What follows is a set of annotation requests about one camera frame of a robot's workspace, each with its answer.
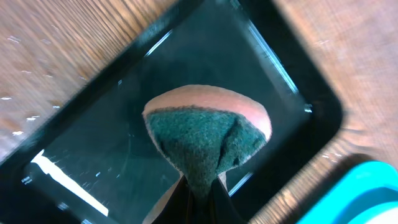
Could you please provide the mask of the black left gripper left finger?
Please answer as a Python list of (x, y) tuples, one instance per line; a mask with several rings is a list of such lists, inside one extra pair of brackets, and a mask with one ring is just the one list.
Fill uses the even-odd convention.
[(185, 176), (182, 176), (155, 206), (155, 218), (152, 224), (186, 223), (189, 204), (190, 189)]

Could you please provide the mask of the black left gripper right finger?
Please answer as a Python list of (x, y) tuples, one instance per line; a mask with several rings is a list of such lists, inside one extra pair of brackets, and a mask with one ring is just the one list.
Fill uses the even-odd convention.
[(210, 191), (210, 217), (214, 224), (246, 224), (236, 211), (220, 179), (212, 182)]

